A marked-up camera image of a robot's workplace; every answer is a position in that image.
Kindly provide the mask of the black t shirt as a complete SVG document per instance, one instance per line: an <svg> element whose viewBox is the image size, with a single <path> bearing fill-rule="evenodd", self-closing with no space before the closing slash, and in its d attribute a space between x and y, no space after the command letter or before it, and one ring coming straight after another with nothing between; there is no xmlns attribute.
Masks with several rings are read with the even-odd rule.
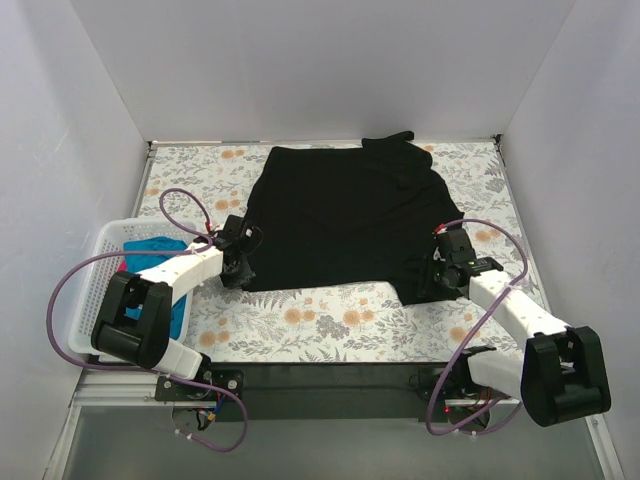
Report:
<svg viewBox="0 0 640 480"><path fill-rule="evenodd" d="M455 300L428 266L436 227L463 212L414 134L357 148L271 149L245 217L263 234L249 292L387 282L403 305Z"/></svg>

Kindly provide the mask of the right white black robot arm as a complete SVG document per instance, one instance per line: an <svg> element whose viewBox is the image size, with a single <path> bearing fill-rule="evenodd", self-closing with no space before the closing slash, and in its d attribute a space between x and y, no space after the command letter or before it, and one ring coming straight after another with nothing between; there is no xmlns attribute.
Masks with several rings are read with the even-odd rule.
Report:
<svg viewBox="0 0 640 480"><path fill-rule="evenodd" d="M427 280L466 297L484 309L479 325L494 319L523 353L517 361L492 347L470 347L478 327L467 334L431 390L431 417L445 382L475 397L488 388L494 401L518 400L530 418L548 427L605 413L612 405L604 354L598 334L573 327L519 290L520 276L509 275L491 257L478 257L460 221L436 228L436 248L427 262Z"/></svg>

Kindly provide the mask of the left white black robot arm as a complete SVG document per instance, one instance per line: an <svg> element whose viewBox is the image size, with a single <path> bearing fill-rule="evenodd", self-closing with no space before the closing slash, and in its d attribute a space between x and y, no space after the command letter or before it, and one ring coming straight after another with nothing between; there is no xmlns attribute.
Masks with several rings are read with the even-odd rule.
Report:
<svg viewBox="0 0 640 480"><path fill-rule="evenodd" d="M146 370L178 377L193 400L213 386L203 369L205 355L170 337L174 304L211 278L227 288L247 285L255 276L248 256L262 243L261 229L231 215L222 228L198 235L170 259L138 273L117 272L106 288L91 334L92 347Z"/></svg>

